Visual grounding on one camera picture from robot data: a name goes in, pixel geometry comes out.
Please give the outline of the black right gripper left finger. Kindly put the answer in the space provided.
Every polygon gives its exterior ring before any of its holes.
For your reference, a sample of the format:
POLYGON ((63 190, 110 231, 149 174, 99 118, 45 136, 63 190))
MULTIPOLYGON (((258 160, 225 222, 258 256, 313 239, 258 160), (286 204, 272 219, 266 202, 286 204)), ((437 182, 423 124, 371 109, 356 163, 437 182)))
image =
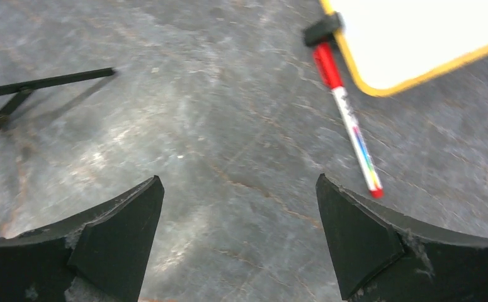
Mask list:
POLYGON ((0 301, 137 301, 163 198, 153 176, 78 214, 0 238, 0 301))

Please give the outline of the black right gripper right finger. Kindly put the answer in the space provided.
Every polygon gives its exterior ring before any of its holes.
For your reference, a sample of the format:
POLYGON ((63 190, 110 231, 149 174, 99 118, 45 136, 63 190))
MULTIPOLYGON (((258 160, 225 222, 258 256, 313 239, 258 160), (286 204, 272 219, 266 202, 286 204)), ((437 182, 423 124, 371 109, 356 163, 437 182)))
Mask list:
POLYGON ((315 188, 344 301, 488 301, 488 238, 406 216, 324 174, 315 188))

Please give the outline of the red capped whiteboard marker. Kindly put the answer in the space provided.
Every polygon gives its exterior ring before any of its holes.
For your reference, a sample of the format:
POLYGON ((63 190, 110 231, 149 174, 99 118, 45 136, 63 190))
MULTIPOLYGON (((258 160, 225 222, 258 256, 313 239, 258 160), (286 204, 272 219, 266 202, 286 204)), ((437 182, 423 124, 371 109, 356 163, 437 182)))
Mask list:
POLYGON ((327 42, 318 44, 314 48, 313 58, 324 84, 330 89, 336 102, 366 186, 374 198, 381 198, 383 196, 383 186, 366 147, 358 120, 349 103, 348 92, 343 86, 340 73, 332 56, 330 44, 327 42))

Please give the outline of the yellow framed whiteboard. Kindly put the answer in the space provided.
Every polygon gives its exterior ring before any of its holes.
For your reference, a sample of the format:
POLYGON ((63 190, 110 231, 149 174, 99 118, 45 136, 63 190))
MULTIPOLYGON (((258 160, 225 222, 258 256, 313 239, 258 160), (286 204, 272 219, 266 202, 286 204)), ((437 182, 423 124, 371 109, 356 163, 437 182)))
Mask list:
POLYGON ((321 74, 327 42, 340 50, 358 88, 387 97, 488 56, 488 1, 322 1, 304 29, 321 74))

